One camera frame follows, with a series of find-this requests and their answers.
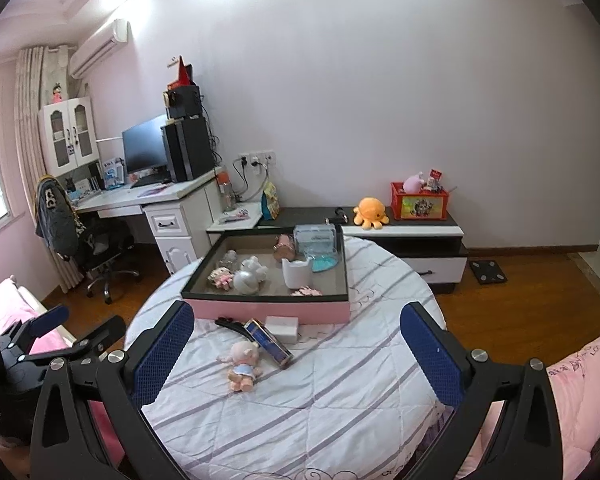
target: display tray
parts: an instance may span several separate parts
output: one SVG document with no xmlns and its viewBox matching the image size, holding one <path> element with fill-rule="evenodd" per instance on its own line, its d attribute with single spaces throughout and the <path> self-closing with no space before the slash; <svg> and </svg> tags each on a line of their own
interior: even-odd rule
<svg viewBox="0 0 600 480">
<path fill-rule="evenodd" d="M 331 324 L 349 321 L 350 304 L 347 286 L 347 264 L 344 258 L 342 232 L 336 234 L 338 263 L 333 269 L 312 274 L 312 288 L 323 296 L 292 296 L 282 275 L 282 265 L 273 257 L 273 247 L 280 234 L 293 234 L 293 228 L 271 228 L 266 232 L 254 229 L 225 232 L 202 260 L 182 289 L 182 298 L 192 307 L 199 319 L 231 317 L 247 322 L 267 316 L 297 317 L 301 324 Z M 253 295 L 238 294 L 234 289 L 222 290 L 211 285 L 207 278 L 218 261 L 229 251 L 237 253 L 237 269 L 250 256 L 269 267 L 267 279 Z"/>
</svg>

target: orange octopus plush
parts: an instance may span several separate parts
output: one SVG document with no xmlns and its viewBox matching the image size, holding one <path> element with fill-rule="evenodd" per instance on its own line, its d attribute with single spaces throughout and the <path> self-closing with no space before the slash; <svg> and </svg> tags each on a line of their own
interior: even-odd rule
<svg viewBox="0 0 600 480">
<path fill-rule="evenodd" d="M 353 208 L 356 217 L 355 225 L 362 224 L 363 229 L 382 229 L 382 224 L 389 223 L 389 217 L 384 212 L 384 205 L 377 198 L 363 198 L 358 207 Z"/>
</svg>

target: white box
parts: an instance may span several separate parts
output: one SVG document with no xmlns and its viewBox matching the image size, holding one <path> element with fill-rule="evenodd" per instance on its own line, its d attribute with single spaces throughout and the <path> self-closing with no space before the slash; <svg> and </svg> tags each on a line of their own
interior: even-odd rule
<svg viewBox="0 0 600 480">
<path fill-rule="evenodd" d="M 298 342 L 298 318 L 267 316 L 264 326 L 283 344 Z"/>
</svg>

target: pink blanket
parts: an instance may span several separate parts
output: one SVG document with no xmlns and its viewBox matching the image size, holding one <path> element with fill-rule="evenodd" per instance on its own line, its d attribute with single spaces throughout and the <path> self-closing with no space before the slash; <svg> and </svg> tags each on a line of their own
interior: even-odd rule
<svg viewBox="0 0 600 480">
<path fill-rule="evenodd" d="M 586 467 L 600 437 L 600 337 L 547 368 L 560 419 L 563 479 L 574 480 Z M 502 410 L 494 402 L 456 478 L 475 470 Z"/>
<path fill-rule="evenodd" d="M 36 311 L 22 299 L 11 280 L 0 283 L 0 334 L 16 321 L 26 321 L 37 315 Z M 52 330 L 33 343 L 31 353 L 40 354 L 61 348 L 67 348 L 67 344 L 57 330 Z M 120 446 L 104 405 L 101 402 L 90 402 L 90 408 L 107 447 L 109 458 L 115 466 L 118 466 L 125 452 Z"/>
</svg>

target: pink pig plush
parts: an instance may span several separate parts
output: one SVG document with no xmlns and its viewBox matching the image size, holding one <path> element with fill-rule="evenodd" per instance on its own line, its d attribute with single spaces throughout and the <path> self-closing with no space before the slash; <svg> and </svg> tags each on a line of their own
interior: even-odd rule
<svg viewBox="0 0 600 480">
<path fill-rule="evenodd" d="M 409 194 L 417 194 L 422 190 L 422 186 L 426 183 L 422 179 L 422 172 L 417 175 L 410 176 L 407 180 L 402 184 L 402 190 L 405 193 Z"/>
<path fill-rule="evenodd" d="M 260 353 L 258 346 L 250 341 L 240 341 L 231 347 L 229 357 L 218 357 L 221 363 L 231 363 L 234 367 L 229 371 L 229 388 L 234 392 L 250 392 L 253 381 L 262 374 L 256 365 Z"/>
</svg>

